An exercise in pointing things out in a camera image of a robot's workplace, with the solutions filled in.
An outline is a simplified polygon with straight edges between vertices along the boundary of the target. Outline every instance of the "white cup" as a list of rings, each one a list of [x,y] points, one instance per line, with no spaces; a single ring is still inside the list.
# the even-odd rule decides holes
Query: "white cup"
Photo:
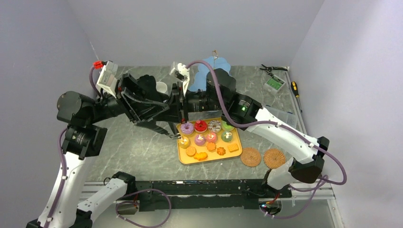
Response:
[[[155,86],[158,92],[169,95],[168,94],[168,86],[164,82],[157,82]]]

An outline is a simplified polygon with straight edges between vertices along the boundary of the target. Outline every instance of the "pliers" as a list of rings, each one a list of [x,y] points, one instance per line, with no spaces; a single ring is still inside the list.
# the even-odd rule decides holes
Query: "pliers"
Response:
[[[260,69],[260,70],[264,70],[264,71],[266,71],[267,73],[270,73],[270,72],[273,71],[273,70],[285,70],[285,71],[288,71],[287,68],[284,68],[284,67],[275,67],[275,66],[267,67],[267,66],[265,66],[265,65],[263,65],[263,64],[261,64],[261,65],[262,65],[263,68],[259,68],[259,69]]]

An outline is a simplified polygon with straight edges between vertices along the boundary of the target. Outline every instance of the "woven coaster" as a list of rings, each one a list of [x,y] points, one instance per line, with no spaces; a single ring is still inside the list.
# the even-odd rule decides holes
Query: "woven coaster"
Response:
[[[258,150],[252,147],[247,147],[242,150],[240,160],[246,166],[255,167],[259,165],[260,161],[262,160],[262,157]]]
[[[268,149],[263,155],[263,161],[267,167],[277,169],[286,163],[286,156],[279,149]]]

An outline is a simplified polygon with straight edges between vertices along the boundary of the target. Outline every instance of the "pink donut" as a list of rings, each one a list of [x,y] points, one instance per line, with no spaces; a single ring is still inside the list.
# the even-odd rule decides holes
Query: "pink donut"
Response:
[[[191,124],[191,123],[181,124],[181,131],[182,131],[183,134],[185,134],[185,135],[192,134],[193,131],[194,131],[193,124]]]

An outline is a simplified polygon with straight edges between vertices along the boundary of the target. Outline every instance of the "black metal base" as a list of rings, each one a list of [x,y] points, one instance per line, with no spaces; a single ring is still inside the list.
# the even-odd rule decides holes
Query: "black metal base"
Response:
[[[263,191],[263,179],[246,180],[184,180],[184,181],[137,181],[138,190],[158,189],[165,192],[173,209],[197,208],[229,208],[243,207],[256,209],[259,199],[274,198],[279,192],[279,198],[290,198],[291,190],[285,186],[280,191]],[[140,193],[140,211],[168,209],[166,198],[156,192]]]

